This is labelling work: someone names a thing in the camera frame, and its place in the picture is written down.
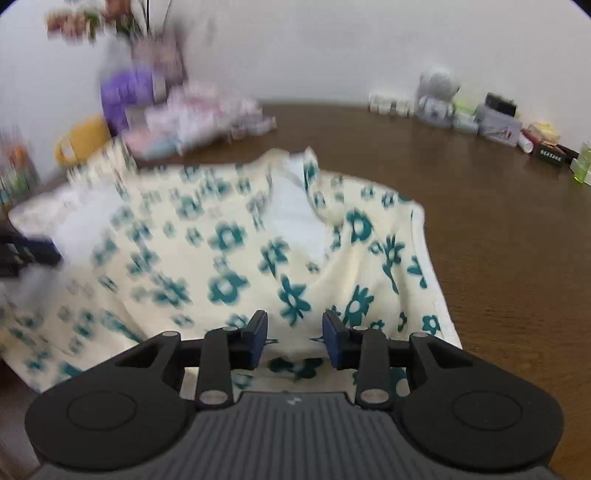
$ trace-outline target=white robot toy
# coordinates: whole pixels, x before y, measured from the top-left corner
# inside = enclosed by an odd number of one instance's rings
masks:
[[[415,115],[438,127],[449,128],[453,122],[452,98],[460,84],[449,70],[434,67],[421,75]]]

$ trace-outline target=round black disc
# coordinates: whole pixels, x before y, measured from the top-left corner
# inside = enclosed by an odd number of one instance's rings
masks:
[[[402,406],[404,429],[438,461],[476,472],[547,462],[563,429],[558,403],[499,369],[442,371]]]
[[[182,434],[186,402],[147,369],[92,371],[38,397],[25,427],[46,461],[75,470],[111,471],[168,449]]]

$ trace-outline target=black box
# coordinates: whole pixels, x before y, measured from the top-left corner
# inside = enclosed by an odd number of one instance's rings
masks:
[[[566,159],[566,153],[564,153],[561,149],[558,147],[553,147],[552,145],[546,145],[541,142],[535,145],[532,154],[538,158],[541,158],[542,160],[546,160],[546,162],[558,166],[561,166]]]
[[[495,95],[494,93],[488,93],[484,104],[488,108],[492,108],[497,112],[504,113],[505,115],[515,116],[517,111],[517,105],[512,100],[506,100],[502,96]]]

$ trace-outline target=logo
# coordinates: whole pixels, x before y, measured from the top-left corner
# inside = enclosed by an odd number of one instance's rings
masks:
[[[287,403],[292,407],[295,407],[298,403],[301,403],[302,399],[300,397],[293,397],[291,400],[288,400]]]

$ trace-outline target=white wall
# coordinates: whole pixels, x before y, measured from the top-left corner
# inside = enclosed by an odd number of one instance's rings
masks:
[[[58,135],[100,110],[96,71],[108,56],[104,39],[47,41],[53,5],[17,0],[0,18],[0,125],[31,136],[42,173]],[[412,95],[421,70],[439,63],[455,69],[462,96],[514,98],[574,148],[591,137],[591,19],[570,0],[173,0],[168,20],[190,31],[192,76],[259,98]]]

